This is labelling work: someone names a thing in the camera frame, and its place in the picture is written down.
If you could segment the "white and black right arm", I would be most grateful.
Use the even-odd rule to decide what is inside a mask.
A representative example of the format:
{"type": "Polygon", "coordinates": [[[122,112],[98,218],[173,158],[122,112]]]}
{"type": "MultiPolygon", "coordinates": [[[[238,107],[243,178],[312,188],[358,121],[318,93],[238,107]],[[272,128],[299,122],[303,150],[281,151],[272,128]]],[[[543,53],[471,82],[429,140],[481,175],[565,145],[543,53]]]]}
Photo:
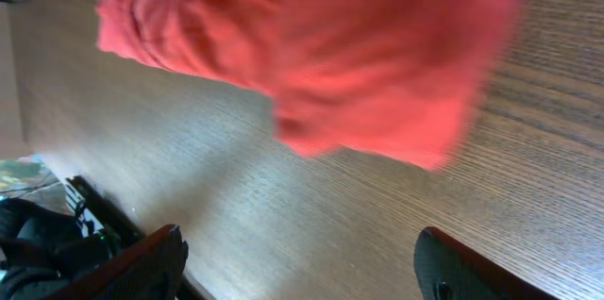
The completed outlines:
{"type": "MultiPolygon", "coordinates": [[[[204,298],[183,275],[189,246],[177,225],[144,235],[83,177],[68,179],[65,190],[70,215],[2,200],[2,298],[204,298]]],[[[550,297],[433,226],[417,238],[413,269],[425,299],[550,297]]]]}

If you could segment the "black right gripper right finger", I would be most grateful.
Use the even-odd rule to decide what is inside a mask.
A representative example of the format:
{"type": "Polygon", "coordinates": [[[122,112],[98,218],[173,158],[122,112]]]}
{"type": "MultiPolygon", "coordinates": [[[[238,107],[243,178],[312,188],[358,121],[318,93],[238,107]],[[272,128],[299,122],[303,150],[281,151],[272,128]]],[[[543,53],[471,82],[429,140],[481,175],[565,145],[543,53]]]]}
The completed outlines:
{"type": "Polygon", "coordinates": [[[427,300],[557,300],[434,226],[420,232],[413,268],[427,300]]]}

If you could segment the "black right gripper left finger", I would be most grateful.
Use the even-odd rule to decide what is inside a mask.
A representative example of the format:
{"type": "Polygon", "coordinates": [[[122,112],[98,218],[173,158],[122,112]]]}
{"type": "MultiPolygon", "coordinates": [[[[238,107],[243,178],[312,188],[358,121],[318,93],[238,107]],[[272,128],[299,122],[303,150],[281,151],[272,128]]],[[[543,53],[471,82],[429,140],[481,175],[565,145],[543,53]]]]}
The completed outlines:
{"type": "Polygon", "coordinates": [[[188,257],[180,227],[165,225],[46,300],[175,300],[188,257]]]}

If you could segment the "orange t-shirt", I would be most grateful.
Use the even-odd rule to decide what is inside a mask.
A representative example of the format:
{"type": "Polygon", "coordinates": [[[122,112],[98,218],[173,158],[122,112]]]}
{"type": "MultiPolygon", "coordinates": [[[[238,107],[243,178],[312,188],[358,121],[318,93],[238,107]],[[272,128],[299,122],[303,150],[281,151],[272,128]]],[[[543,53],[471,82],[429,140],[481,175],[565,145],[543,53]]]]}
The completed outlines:
{"type": "Polygon", "coordinates": [[[303,157],[446,166],[524,0],[98,0],[98,47],[261,92],[303,157]]]}

